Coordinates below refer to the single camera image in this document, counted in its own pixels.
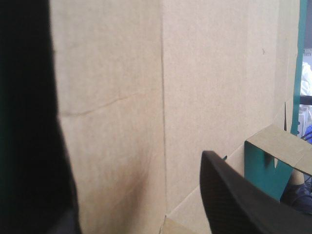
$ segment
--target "brown cardboard surface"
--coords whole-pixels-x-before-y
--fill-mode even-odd
[[[197,186],[170,214],[168,218],[197,234],[210,234],[209,223]]]
[[[50,3],[82,231],[156,234],[166,210],[160,1]]]
[[[274,125],[266,127],[247,141],[292,167],[312,174],[312,146],[306,141]]]
[[[244,141],[248,1],[163,4],[170,212],[197,187],[203,149],[224,156]]]
[[[286,101],[291,125],[298,12],[282,0],[164,1],[168,213],[198,185],[202,149],[230,155],[283,129]]]
[[[166,218],[161,234],[197,234],[185,226]]]
[[[157,234],[166,214],[166,233],[208,232],[201,152],[243,175],[244,140],[283,129],[285,102],[290,129],[299,1],[54,0],[51,13],[84,234]]]

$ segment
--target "cardboard fold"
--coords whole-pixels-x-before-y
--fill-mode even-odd
[[[275,125],[264,128],[247,142],[299,171],[312,174],[312,146]]]

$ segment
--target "cardboard flap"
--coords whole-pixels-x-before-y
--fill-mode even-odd
[[[312,146],[284,130],[270,125],[247,141],[290,166],[312,174]]]

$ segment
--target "teal edge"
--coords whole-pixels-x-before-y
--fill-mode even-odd
[[[293,111],[291,133],[297,135],[300,103],[300,85],[304,37],[306,31],[307,0],[300,0],[300,16],[298,27],[298,55],[293,88]],[[245,142],[245,178],[266,194],[279,200],[289,180],[293,168],[279,161],[274,168],[272,156],[261,149]]]

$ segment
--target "cardboard box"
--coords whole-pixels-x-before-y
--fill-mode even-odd
[[[298,0],[51,1],[84,234],[207,234],[200,156],[293,114]]]

